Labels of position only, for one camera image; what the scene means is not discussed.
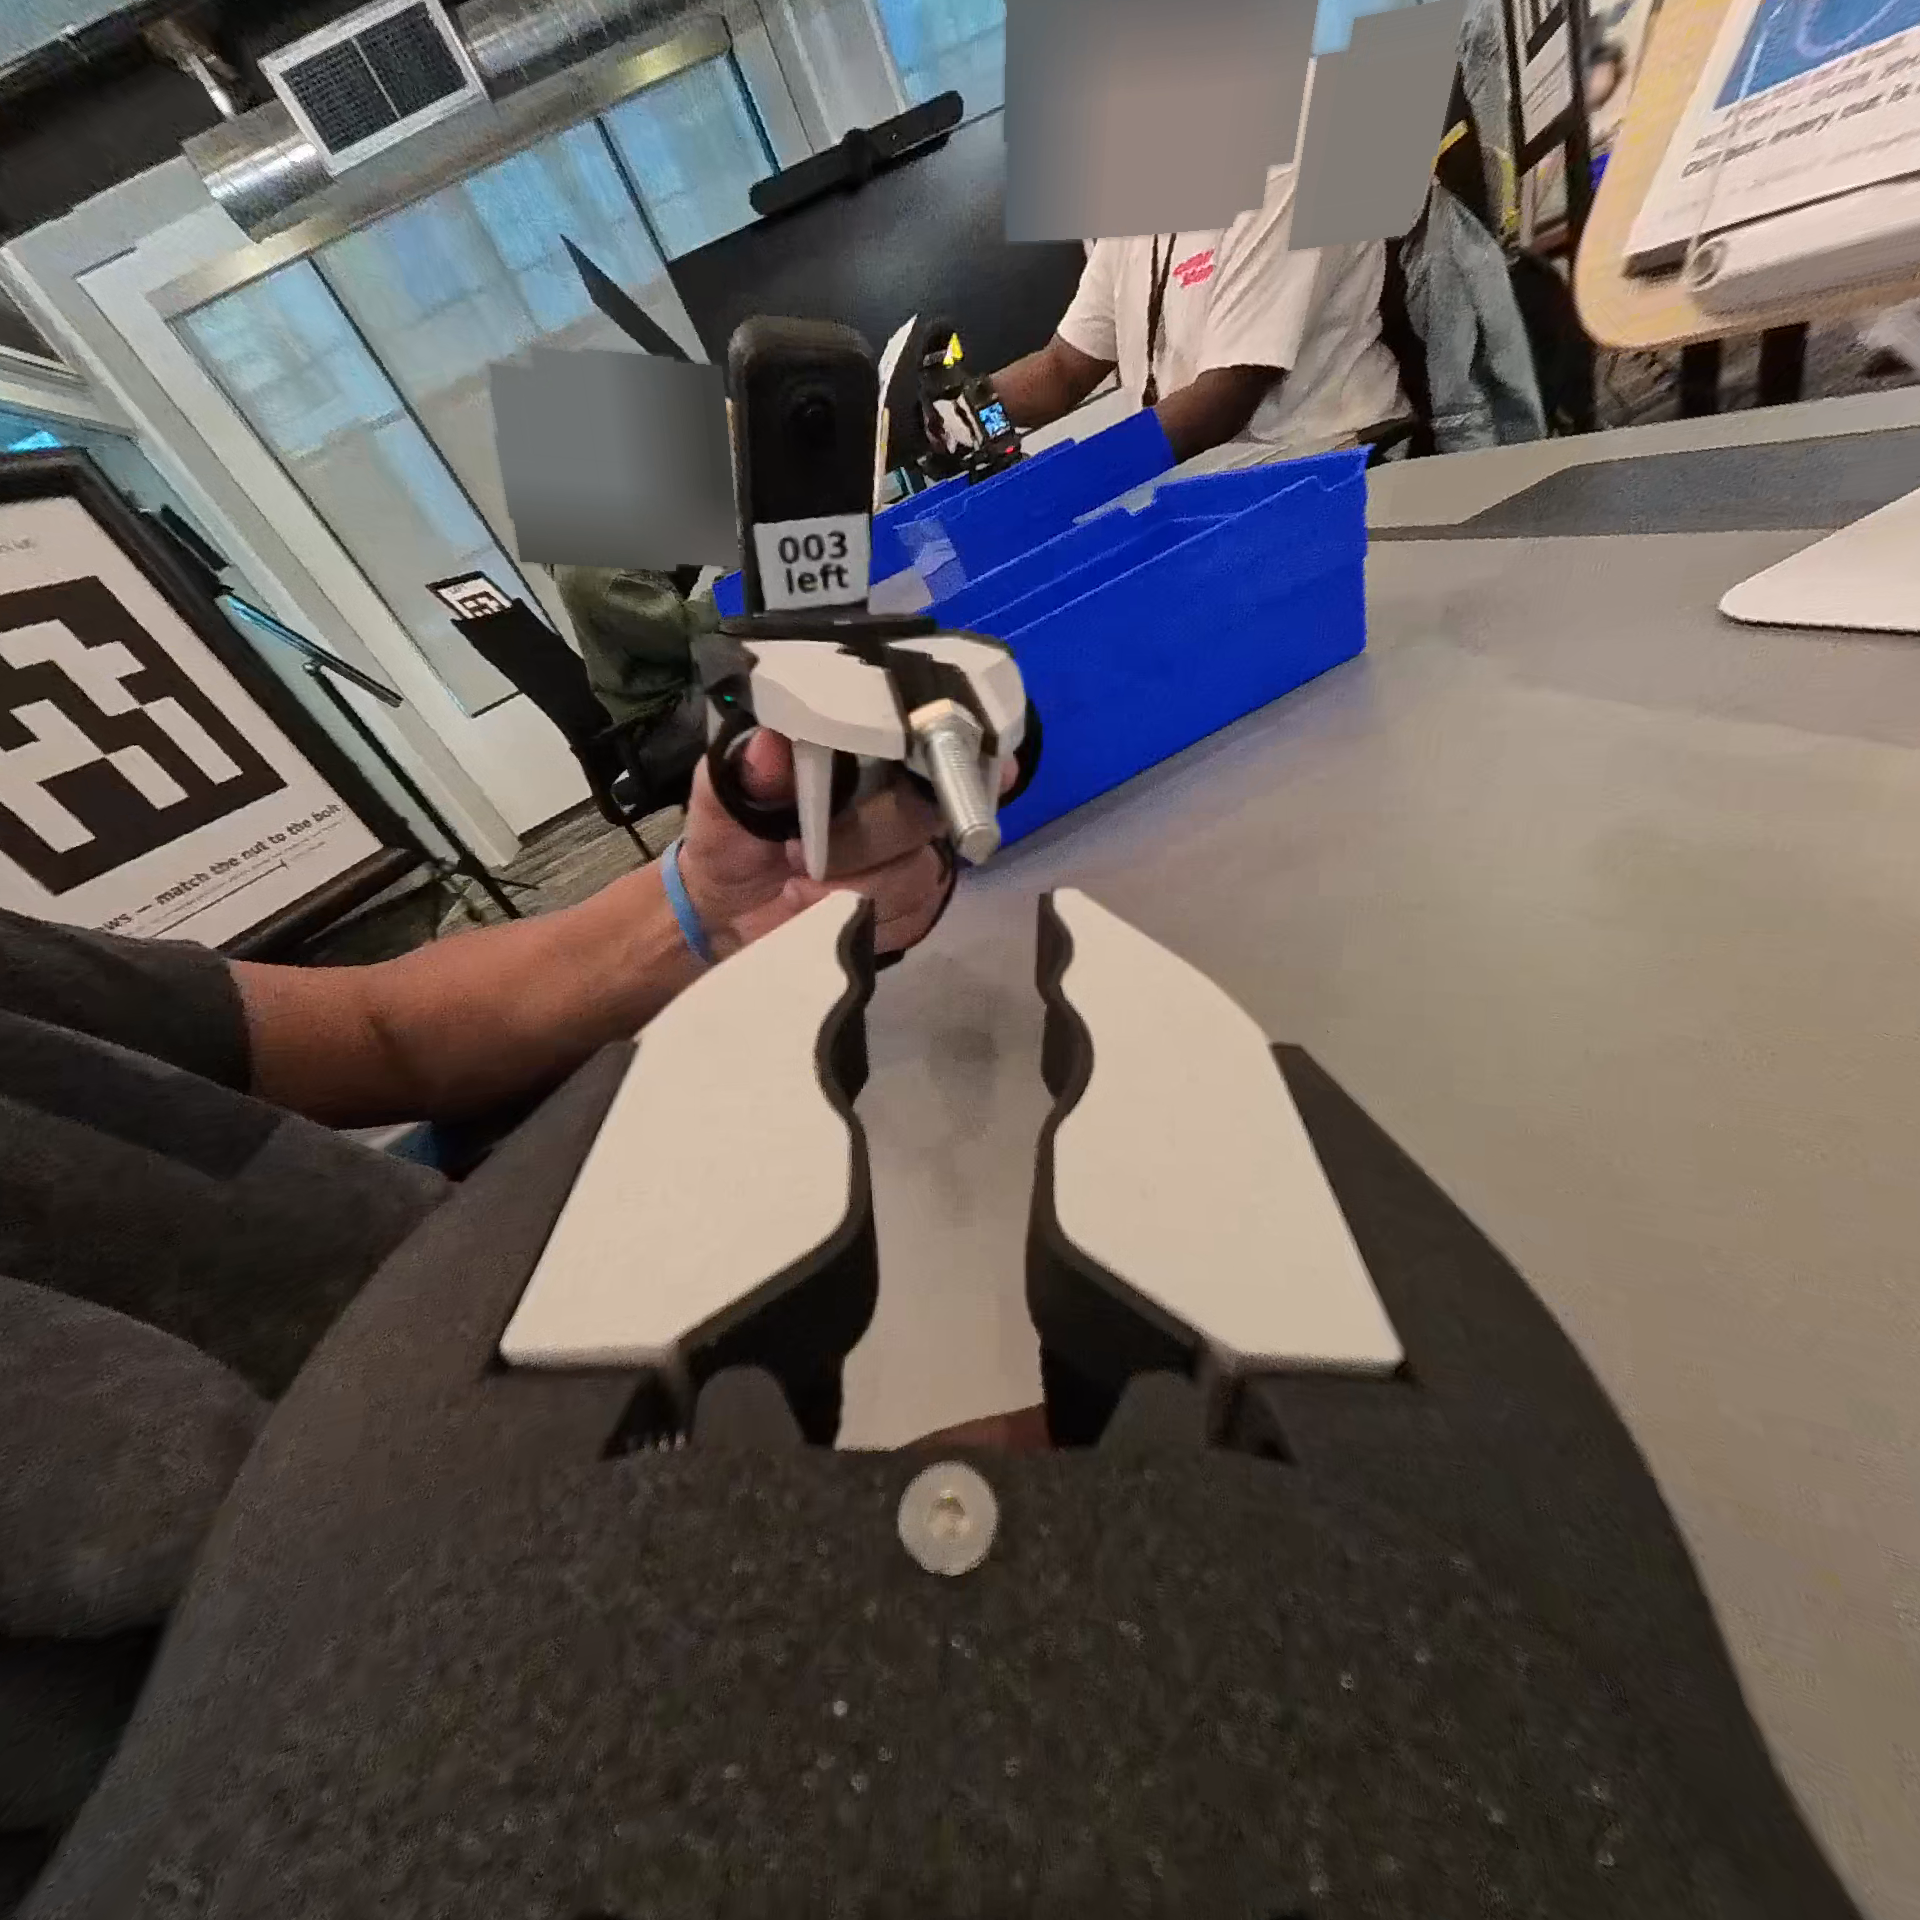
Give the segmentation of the ceiling air vent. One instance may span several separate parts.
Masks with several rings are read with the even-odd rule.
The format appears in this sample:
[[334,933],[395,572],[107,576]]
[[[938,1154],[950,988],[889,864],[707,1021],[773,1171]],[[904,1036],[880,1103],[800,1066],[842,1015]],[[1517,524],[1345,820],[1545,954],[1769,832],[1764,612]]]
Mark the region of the ceiling air vent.
[[373,2],[259,60],[329,175],[489,99],[441,2]]

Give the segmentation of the blue plastic bin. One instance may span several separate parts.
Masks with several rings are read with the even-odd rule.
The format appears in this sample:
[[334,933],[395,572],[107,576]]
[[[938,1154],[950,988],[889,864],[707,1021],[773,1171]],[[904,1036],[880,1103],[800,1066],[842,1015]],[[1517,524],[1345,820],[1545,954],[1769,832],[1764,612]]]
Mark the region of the blue plastic bin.
[[1257,712],[1365,647],[1363,448],[1165,472],[932,597],[1002,642],[1029,700],[1000,759],[1000,848]]
[[932,597],[1019,559],[1173,467],[1153,411],[1069,438],[990,477],[956,476],[900,498],[870,532],[870,586],[916,572]]

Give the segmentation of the framed marker poster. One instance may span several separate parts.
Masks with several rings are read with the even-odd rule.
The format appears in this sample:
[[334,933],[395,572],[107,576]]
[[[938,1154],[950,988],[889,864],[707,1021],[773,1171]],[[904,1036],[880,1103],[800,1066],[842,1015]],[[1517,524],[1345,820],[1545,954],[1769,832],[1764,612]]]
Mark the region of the framed marker poster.
[[5,455],[5,909],[278,955],[424,864],[88,452]]

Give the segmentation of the grey desk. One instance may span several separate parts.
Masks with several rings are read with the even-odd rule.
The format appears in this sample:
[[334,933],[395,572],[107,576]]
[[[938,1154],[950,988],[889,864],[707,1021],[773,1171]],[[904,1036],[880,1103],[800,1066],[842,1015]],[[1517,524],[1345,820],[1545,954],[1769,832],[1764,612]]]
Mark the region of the grey desk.
[[1301,1042],[1640,1437],[1861,1907],[1916,1916],[1916,647],[1721,594],[1801,527],[1386,540],[1562,463],[1916,426],[1916,389],[1381,472],[1363,655],[1041,832],[878,990],[845,1439],[1038,1397],[1036,895]]

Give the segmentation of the short thick silver bolt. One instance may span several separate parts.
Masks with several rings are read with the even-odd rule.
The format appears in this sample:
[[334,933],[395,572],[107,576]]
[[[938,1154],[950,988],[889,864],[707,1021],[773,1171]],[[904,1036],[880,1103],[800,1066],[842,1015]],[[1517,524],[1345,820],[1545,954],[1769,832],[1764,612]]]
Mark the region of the short thick silver bolt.
[[987,755],[985,727],[956,700],[936,700],[905,720],[905,768],[921,776],[944,815],[950,848],[969,866],[995,858],[1000,829],[1000,763]]

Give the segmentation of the black-and-white marker sign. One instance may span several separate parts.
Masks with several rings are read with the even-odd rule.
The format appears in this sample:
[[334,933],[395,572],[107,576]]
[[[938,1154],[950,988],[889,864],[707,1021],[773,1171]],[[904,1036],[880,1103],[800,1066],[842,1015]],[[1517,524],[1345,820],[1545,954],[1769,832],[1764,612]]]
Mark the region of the black-and-white marker sign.
[[1536,166],[1554,149],[1593,142],[1589,99],[1593,5],[1499,5],[1512,158],[1517,172]]

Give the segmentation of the denim jacket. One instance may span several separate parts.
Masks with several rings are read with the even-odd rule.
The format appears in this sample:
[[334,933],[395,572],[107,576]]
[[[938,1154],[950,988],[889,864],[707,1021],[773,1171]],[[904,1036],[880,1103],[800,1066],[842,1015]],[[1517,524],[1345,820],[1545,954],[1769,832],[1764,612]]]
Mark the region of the denim jacket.
[[1428,181],[1424,215],[1401,243],[1400,262],[1435,451],[1545,438],[1542,389],[1504,252],[1438,179]]

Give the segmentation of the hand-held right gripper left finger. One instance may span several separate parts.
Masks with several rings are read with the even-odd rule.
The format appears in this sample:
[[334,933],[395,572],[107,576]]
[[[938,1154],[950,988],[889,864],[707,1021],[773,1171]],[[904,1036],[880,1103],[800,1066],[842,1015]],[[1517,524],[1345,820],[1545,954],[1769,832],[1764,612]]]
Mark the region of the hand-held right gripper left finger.
[[776,1381],[833,1448],[878,1304],[873,902],[833,892],[650,1021],[496,1344],[533,1374],[630,1374],[689,1423],[723,1374]]

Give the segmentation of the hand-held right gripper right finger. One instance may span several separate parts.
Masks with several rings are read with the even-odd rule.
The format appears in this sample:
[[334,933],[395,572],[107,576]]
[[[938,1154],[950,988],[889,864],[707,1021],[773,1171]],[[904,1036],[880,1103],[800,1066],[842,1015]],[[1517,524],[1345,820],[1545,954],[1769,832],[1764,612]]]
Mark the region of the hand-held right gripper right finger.
[[1131,1384],[1386,1383],[1406,1348],[1259,1021],[1077,886],[1038,909],[1041,1128],[1025,1299],[1046,1431],[1090,1448]]

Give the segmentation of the wooden stand board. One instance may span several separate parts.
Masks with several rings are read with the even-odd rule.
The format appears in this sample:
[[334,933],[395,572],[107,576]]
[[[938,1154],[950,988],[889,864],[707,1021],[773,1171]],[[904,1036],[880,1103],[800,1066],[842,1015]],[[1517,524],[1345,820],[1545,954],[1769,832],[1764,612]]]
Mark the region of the wooden stand board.
[[1576,253],[1576,303],[1598,344],[1651,349],[1773,330],[1758,319],[1704,319],[1678,282],[1685,260],[1676,270],[1653,275],[1632,275],[1626,267],[1626,243],[1651,175],[1728,7],[1660,5],[1651,20],[1640,75]]

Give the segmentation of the blue wristband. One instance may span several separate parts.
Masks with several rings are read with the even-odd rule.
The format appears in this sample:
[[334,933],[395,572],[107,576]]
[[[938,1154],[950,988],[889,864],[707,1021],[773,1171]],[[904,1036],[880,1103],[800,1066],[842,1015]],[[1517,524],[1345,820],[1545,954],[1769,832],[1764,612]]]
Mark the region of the blue wristband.
[[683,837],[680,834],[668,848],[661,852],[657,866],[661,876],[664,900],[672,914],[672,920],[682,935],[682,942],[691,957],[701,967],[714,967],[714,943],[709,936],[709,927],[704,924],[701,907],[696,902],[683,871],[682,871],[682,855],[683,855]]

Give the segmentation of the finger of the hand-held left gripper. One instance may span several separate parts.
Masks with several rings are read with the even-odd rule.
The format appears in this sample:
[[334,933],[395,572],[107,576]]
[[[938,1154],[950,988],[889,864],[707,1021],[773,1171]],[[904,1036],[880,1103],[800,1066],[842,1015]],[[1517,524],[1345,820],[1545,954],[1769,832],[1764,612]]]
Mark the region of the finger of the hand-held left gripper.
[[812,879],[830,871],[833,766],[905,762],[905,723],[884,666],[830,639],[744,639],[752,715],[787,739],[796,776],[798,839]]
[[1019,666],[996,639],[950,631],[900,631],[880,642],[896,725],[880,755],[931,762],[929,739],[971,762],[1019,752],[1029,700]]

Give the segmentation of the person's left hand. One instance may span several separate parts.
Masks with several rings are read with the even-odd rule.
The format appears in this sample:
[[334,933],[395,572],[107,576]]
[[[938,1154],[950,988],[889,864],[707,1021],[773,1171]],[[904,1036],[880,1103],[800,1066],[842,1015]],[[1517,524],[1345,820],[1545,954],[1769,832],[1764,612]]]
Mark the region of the person's left hand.
[[876,967],[886,968],[939,924],[956,890],[956,859],[932,805],[905,779],[833,818],[830,871],[812,879],[796,839],[776,844],[741,823],[699,773],[683,820],[682,871],[701,907],[714,963],[770,936],[828,895],[870,907]]

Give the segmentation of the person's left forearm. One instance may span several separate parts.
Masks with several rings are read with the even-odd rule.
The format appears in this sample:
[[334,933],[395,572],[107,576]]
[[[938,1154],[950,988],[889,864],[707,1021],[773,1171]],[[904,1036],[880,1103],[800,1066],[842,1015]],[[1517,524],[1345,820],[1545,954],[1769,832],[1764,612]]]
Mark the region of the person's left forearm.
[[254,1094],[324,1125],[466,1120],[630,1040],[699,974],[654,871],[365,967],[229,967]]

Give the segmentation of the black television screen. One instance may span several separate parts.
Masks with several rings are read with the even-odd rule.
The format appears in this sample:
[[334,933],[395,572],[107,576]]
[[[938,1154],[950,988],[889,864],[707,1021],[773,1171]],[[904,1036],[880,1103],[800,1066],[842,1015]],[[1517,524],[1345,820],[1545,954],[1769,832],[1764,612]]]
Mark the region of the black television screen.
[[754,315],[828,319],[883,349],[899,327],[944,323],[961,371],[992,378],[1042,348],[1086,267],[1081,243],[1006,236],[1002,115],[990,112],[873,181],[756,220],[668,264],[712,360]]

